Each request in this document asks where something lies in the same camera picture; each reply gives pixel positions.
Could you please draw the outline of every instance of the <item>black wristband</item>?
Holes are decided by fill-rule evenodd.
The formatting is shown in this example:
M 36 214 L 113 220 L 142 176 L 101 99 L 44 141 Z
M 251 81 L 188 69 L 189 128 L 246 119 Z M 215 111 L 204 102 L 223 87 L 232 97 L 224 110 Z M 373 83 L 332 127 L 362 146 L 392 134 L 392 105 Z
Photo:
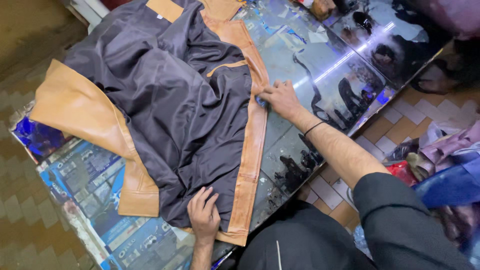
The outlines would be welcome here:
M 325 123 L 325 122 L 321 121 L 320 123 L 314 125 L 314 126 L 311 127 L 309 130 L 307 130 L 307 132 L 305 132 L 305 133 L 303 134 L 303 136 L 306 137 L 306 136 L 307 136 L 307 133 L 310 132 L 310 130 L 314 129 L 315 127 L 317 127 L 317 126 L 320 125 L 321 123 Z

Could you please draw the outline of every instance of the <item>person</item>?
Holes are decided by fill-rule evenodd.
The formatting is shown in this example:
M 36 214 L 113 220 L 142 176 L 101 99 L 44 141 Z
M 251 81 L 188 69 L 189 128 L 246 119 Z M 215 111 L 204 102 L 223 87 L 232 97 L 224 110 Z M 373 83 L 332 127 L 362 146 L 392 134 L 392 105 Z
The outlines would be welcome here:
M 359 251 L 353 237 L 316 207 L 293 200 L 273 224 L 245 248 L 237 269 L 471 269 L 415 193 L 392 176 L 370 153 L 303 108 L 292 86 L 276 80 L 259 97 L 293 123 L 328 164 L 353 189 L 353 200 L 373 260 Z M 202 188 L 189 202 L 196 243 L 191 270 L 211 268 L 220 217 L 218 194 Z

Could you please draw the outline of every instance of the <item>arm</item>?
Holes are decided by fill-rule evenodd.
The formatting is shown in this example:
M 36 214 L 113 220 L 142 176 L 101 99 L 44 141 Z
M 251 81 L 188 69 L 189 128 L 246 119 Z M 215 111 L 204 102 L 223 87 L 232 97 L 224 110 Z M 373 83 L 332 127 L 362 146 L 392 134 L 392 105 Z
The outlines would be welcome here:
M 285 84 L 276 80 L 273 87 L 266 87 L 259 96 L 303 133 L 321 122 L 300 105 L 290 80 Z M 352 189 L 364 175 L 372 172 L 389 173 L 374 156 L 327 123 L 322 123 L 308 132 L 307 139 Z
M 304 133 L 320 122 L 300 105 L 291 81 L 284 85 L 277 80 L 259 96 Z M 471 269 L 415 192 L 388 174 L 376 158 L 326 123 L 307 138 L 355 187 L 353 199 L 378 269 Z
M 190 270 L 210 270 L 212 267 L 213 243 L 220 224 L 220 215 L 215 205 L 218 193 L 205 203 L 212 190 L 212 187 L 207 190 L 202 187 L 187 206 L 188 216 L 195 233 Z

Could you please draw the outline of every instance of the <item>hand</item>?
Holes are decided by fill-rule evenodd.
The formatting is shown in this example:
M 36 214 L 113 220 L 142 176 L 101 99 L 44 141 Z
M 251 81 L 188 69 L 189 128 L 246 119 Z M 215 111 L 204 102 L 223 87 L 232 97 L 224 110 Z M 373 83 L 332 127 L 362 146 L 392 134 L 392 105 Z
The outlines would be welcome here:
M 291 80 L 287 80 L 285 83 L 275 80 L 273 86 L 265 87 L 258 96 L 268 101 L 274 111 L 290 122 L 300 112 L 306 110 L 300 105 Z
M 197 245 L 213 245 L 218 226 L 220 224 L 220 215 L 216 208 L 215 201 L 218 193 L 215 193 L 206 203 L 205 200 L 212 193 L 213 188 L 205 190 L 202 187 L 190 200 L 187 206 L 188 216 L 192 223 L 192 229 L 195 233 Z

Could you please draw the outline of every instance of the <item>jacket sleeve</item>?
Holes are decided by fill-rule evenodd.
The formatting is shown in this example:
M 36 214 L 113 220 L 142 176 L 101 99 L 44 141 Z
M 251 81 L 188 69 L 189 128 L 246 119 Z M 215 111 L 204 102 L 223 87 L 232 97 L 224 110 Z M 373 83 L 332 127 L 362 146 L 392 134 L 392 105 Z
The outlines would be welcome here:
M 353 199 L 378 269 L 472 269 L 415 192 L 395 176 L 363 176 Z

